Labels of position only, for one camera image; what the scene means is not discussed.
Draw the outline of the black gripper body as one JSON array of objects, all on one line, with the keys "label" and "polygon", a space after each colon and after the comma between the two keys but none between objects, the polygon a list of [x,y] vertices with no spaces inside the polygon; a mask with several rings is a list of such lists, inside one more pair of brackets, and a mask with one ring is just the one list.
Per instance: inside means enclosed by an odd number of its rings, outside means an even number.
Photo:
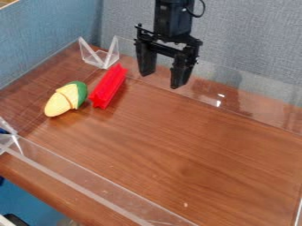
[{"label": "black gripper body", "polygon": [[142,24],[137,25],[135,45],[143,42],[149,48],[157,52],[157,56],[172,57],[176,60],[178,53],[193,54],[200,58],[200,48],[204,42],[190,34],[181,34],[176,37],[165,37],[154,31],[143,28]]}]

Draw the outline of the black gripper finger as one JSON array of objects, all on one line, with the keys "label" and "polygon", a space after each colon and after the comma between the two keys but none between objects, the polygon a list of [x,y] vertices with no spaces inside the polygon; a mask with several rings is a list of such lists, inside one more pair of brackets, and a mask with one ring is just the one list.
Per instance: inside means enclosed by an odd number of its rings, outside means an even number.
[{"label": "black gripper finger", "polygon": [[153,74],[157,70],[157,52],[143,42],[137,44],[137,61],[142,76]]},{"label": "black gripper finger", "polygon": [[172,88],[182,87],[190,79],[190,75],[197,63],[197,58],[193,54],[178,53],[173,63],[172,71]]}]

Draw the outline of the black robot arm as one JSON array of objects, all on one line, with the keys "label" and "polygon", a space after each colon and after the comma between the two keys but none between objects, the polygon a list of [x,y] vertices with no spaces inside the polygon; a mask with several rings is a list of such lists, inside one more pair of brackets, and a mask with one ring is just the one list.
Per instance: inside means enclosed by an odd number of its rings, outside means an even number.
[{"label": "black robot arm", "polygon": [[137,61],[142,76],[157,71],[157,55],[174,59],[172,71],[173,89],[184,86],[198,61],[200,47],[204,42],[190,35],[196,0],[157,0],[154,30],[137,25]]}]

